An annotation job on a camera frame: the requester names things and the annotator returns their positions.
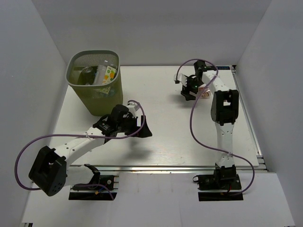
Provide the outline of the clear bottle small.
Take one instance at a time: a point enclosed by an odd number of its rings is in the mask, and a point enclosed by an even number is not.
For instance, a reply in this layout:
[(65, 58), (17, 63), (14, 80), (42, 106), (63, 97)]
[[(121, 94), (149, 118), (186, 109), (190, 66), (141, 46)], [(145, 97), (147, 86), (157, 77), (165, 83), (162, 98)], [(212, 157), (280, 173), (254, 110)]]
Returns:
[(96, 73), (93, 67), (83, 68), (78, 78), (78, 85), (92, 85), (95, 81), (95, 76)]

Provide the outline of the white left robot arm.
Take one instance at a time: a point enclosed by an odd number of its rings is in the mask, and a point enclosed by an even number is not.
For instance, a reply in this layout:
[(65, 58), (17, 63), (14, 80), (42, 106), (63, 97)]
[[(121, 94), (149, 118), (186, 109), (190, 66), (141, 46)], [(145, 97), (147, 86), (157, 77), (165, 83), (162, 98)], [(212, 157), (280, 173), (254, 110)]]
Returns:
[(29, 172), (29, 178), (47, 195), (56, 195), (65, 186), (76, 189), (107, 190), (100, 181), (100, 172), (91, 164), (73, 167), (80, 157), (111, 140), (129, 137), (147, 138), (152, 133), (146, 116), (137, 116), (141, 104), (130, 100), (126, 106), (116, 105), (110, 114), (102, 116), (83, 134), (72, 134), (73, 139), (55, 148), (41, 148)]

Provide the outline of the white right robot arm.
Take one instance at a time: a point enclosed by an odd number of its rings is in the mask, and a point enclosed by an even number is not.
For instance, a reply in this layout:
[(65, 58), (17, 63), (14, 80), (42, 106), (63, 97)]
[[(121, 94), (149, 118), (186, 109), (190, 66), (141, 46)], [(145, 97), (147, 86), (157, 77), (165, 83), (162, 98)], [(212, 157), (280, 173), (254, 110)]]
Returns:
[(236, 167), (232, 157), (233, 128), (239, 115), (239, 92), (228, 88), (219, 77), (219, 68), (208, 61), (194, 59), (195, 73), (186, 76), (180, 69), (174, 76), (176, 84), (182, 84), (181, 95), (187, 101), (202, 97), (211, 92), (213, 100), (211, 105), (211, 119), (217, 131), (217, 148), (219, 151), (215, 162), (214, 184), (218, 188), (226, 188), (236, 180)]

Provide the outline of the orange label juice bottle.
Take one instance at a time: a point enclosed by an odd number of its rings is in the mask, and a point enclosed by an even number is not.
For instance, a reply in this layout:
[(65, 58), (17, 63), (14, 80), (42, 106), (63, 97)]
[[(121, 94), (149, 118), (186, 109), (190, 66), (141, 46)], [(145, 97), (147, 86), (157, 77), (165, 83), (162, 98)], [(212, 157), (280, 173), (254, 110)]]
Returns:
[(97, 67), (97, 72), (95, 74), (95, 79), (93, 84), (97, 86), (107, 85), (114, 80), (115, 74), (116, 74), (116, 68), (113, 68), (111, 66), (99, 65)]

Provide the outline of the red cap clear bottle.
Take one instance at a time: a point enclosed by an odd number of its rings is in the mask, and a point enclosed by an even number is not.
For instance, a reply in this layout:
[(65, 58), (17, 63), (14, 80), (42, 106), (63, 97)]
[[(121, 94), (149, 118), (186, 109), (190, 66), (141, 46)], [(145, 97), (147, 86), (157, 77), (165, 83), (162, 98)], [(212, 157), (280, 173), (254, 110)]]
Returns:
[(211, 90), (208, 87), (199, 87), (198, 93), (200, 94), (200, 99), (209, 99), (211, 96)]

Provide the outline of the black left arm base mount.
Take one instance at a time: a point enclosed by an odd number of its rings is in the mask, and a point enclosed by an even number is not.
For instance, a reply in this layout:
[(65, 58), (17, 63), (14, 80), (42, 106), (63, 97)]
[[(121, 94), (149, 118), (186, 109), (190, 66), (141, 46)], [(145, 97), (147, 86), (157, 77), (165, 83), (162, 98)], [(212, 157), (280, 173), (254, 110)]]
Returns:
[(70, 201), (113, 201), (117, 196), (118, 175), (103, 174), (90, 164), (71, 166), (67, 175)]

